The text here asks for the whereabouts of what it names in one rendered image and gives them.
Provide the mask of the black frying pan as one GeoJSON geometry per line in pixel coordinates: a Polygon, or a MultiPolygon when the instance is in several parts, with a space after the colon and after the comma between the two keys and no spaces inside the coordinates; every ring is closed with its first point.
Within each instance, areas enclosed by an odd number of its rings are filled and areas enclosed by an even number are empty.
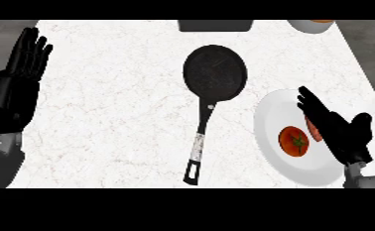
{"type": "Polygon", "coordinates": [[[216,105],[232,100],[242,92],[248,69],[238,53],[219,45],[198,48],[183,63],[183,79],[200,98],[200,124],[183,181],[197,185],[200,180],[207,124],[216,105]]]}

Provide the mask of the grey bowl with orange content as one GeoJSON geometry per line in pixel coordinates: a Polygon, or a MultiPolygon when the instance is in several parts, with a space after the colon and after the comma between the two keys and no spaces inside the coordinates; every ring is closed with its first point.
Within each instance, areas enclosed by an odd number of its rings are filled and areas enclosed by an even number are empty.
{"type": "Polygon", "coordinates": [[[332,20],[288,20],[291,26],[301,32],[309,34],[324,33],[331,25],[334,24],[332,20]]]}

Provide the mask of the white plate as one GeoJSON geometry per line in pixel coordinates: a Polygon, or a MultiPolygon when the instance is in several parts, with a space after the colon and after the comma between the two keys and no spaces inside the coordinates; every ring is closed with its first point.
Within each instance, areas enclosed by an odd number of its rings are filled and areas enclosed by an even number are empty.
{"type": "Polygon", "coordinates": [[[343,165],[324,142],[316,142],[307,129],[304,115],[297,108],[296,89],[273,91],[263,98],[254,115],[257,143],[269,164],[294,182],[309,186],[332,184],[343,175],[343,165]],[[279,142],[282,129],[293,126],[291,136],[307,146],[285,151],[279,142]]]}

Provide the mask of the dark grey appliance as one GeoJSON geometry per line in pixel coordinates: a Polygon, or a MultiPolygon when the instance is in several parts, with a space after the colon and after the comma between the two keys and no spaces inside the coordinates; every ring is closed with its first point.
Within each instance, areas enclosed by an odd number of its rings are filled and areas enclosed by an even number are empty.
{"type": "Polygon", "coordinates": [[[182,32],[247,32],[253,20],[179,20],[182,32]]]}

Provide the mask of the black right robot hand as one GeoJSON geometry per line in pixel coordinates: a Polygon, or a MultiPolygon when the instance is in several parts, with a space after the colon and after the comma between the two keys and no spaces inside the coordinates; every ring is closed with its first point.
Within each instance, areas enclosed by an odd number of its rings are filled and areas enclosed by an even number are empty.
{"type": "Polygon", "coordinates": [[[297,107],[316,127],[337,160],[346,166],[355,163],[369,164],[374,161],[368,150],[372,140],[371,114],[362,112],[347,122],[343,116],[327,108],[318,96],[304,86],[298,88],[297,99],[297,107]]]}

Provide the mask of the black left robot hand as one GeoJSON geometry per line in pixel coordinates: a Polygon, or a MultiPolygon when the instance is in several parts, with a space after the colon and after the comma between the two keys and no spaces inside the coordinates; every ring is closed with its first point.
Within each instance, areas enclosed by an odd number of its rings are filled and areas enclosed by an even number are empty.
{"type": "Polygon", "coordinates": [[[22,132],[33,120],[52,50],[39,29],[25,28],[0,70],[0,134],[22,132]]]}

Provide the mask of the red tomato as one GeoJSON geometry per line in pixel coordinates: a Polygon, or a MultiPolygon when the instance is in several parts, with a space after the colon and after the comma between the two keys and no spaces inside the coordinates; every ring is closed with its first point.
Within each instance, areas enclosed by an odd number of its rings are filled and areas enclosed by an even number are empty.
{"type": "Polygon", "coordinates": [[[294,126],[287,126],[279,133],[282,151],[293,157],[301,157],[309,148],[309,139],[304,132],[294,126]]]}

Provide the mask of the reddish sweet potato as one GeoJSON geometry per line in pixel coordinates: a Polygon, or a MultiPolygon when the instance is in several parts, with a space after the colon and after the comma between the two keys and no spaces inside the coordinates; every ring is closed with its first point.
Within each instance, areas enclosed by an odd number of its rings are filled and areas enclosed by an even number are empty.
{"type": "Polygon", "coordinates": [[[316,142],[321,142],[322,141],[322,136],[319,134],[319,131],[318,131],[315,125],[312,124],[310,120],[307,119],[307,116],[304,116],[304,120],[306,120],[306,126],[307,126],[310,136],[312,136],[312,138],[316,142]]]}

